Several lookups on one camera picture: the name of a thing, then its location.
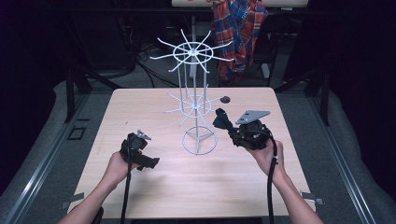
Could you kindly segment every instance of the wrist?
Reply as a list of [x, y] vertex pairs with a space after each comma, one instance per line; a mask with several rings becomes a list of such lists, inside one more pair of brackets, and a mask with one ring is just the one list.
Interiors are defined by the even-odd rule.
[[102, 179], [98, 185], [98, 188], [101, 190], [110, 193], [117, 187], [117, 183], [114, 183], [113, 181]]
[[276, 188], [288, 185], [290, 181], [290, 177], [285, 172], [276, 172], [273, 176], [273, 184]]

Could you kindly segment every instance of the chair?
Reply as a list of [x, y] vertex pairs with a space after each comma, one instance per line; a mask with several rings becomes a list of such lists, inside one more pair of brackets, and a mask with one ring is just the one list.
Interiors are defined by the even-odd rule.
[[279, 43], [288, 27], [289, 21], [285, 16], [271, 15], [264, 21], [260, 29], [253, 52], [253, 63], [259, 65], [257, 70], [261, 69], [264, 63], [271, 64], [267, 87], [271, 84]]

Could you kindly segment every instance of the forearm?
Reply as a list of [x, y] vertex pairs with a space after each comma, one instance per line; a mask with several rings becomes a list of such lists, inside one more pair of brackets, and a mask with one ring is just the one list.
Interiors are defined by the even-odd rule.
[[109, 185], [99, 184], [87, 198], [70, 211], [59, 223], [92, 223], [105, 198], [113, 189]]
[[308, 203], [301, 197], [291, 179], [284, 175], [274, 180], [274, 185], [279, 191], [288, 209], [291, 223], [323, 223]]

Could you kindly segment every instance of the table surface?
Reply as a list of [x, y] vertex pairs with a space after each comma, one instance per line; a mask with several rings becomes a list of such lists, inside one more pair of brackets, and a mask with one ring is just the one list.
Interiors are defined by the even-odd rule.
[[[306, 7], [308, 0], [266, 0], [266, 7]], [[212, 7], [212, 1], [207, 0], [172, 0], [173, 7]]]
[[[203, 89], [197, 89], [197, 96]], [[223, 104], [219, 97], [227, 95], [231, 102]], [[143, 153], [161, 158], [154, 169], [132, 171], [126, 217], [130, 218], [189, 218], [189, 217], [261, 217], [268, 216], [266, 175], [242, 147], [235, 147], [227, 131], [216, 129], [212, 122], [217, 108], [224, 109], [234, 123], [246, 110], [267, 110], [271, 114], [261, 122], [284, 144], [285, 166], [296, 188], [310, 192], [290, 138], [274, 91], [270, 88], [207, 89], [213, 111], [204, 116], [207, 127], [216, 133], [203, 140], [200, 151], [211, 148], [205, 155], [194, 155], [182, 145], [185, 131], [195, 127], [196, 119], [185, 119], [179, 109], [179, 89], [120, 89], [113, 92], [91, 154], [78, 182], [76, 194], [88, 195], [105, 172], [108, 159], [128, 133], [141, 130], [152, 140]], [[104, 218], [119, 218], [125, 180], [107, 197]], [[71, 204], [69, 210], [79, 202]], [[288, 212], [278, 191], [273, 187], [276, 216]]]

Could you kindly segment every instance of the red plaid fabric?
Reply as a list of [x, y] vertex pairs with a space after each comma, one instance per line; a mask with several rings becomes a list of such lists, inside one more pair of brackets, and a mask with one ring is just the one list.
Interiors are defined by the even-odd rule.
[[268, 12], [261, 0], [214, 0], [213, 15], [218, 46], [233, 42], [219, 49], [220, 57], [233, 61], [220, 61], [218, 67], [220, 86], [232, 86], [252, 62], [260, 26]]

